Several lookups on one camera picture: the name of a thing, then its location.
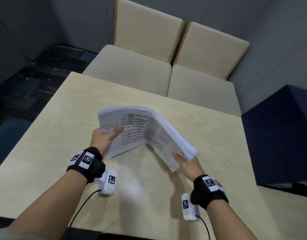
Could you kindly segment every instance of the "stack of paper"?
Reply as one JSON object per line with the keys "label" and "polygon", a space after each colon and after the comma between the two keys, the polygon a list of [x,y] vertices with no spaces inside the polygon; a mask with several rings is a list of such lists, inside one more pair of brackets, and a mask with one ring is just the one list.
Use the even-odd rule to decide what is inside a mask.
{"label": "stack of paper", "polygon": [[155,111],[141,106],[102,108],[98,119],[102,131],[108,133],[123,125],[125,129],[113,141],[107,158],[114,157],[143,144],[150,145],[172,172],[179,164],[171,153],[191,160],[197,149],[186,141],[168,121]]}

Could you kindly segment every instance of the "table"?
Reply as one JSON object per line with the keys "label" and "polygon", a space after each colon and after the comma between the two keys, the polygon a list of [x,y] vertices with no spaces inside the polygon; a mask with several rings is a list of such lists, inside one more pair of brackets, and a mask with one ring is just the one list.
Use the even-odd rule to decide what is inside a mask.
{"label": "table", "polygon": [[[241,118],[72,72],[0,166],[0,216],[16,218],[89,146],[102,107],[146,106],[198,149],[207,174],[259,239],[307,239],[307,198],[258,187]],[[106,161],[118,173],[116,192],[93,196],[73,227],[151,239],[206,239],[201,221],[182,217],[181,195],[192,183],[171,173],[144,145]],[[89,184],[78,208],[98,189]],[[201,217],[211,230],[206,212]]]}

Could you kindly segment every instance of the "sleeve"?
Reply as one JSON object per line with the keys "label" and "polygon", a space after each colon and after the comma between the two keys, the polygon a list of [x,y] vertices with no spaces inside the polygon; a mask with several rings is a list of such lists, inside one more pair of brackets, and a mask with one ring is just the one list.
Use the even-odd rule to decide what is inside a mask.
{"label": "sleeve", "polygon": [[13,234],[8,231],[7,228],[0,229],[0,240],[42,240],[39,237],[33,235],[19,235]]}

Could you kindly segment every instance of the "hand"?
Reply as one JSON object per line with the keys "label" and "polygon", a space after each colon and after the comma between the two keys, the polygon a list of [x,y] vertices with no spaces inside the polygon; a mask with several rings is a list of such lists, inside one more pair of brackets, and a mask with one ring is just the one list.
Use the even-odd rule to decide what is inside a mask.
{"label": "hand", "polygon": [[96,147],[104,158],[112,141],[124,130],[124,128],[124,126],[119,126],[111,133],[103,133],[100,128],[95,129],[92,132],[90,147]]}
{"label": "hand", "polygon": [[180,164],[183,174],[192,182],[198,176],[205,174],[196,156],[191,161],[175,152],[172,153],[172,156]]}

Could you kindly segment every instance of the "wrist strap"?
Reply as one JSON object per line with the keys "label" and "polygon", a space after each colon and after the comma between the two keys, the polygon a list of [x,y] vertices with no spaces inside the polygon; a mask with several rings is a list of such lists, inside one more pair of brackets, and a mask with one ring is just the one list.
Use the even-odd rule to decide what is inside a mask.
{"label": "wrist strap", "polygon": [[200,205],[206,209],[213,200],[224,200],[229,203],[223,186],[207,174],[197,177],[193,182],[193,187],[190,201],[194,205]]}
{"label": "wrist strap", "polygon": [[95,177],[92,175],[89,168],[95,159],[102,161],[102,156],[96,147],[92,146],[84,149],[83,152],[75,154],[75,156],[71,159],[71,161],[68,163],[67,171],[75,170],[86,177],[88,181],[87,183],[92,183]]}

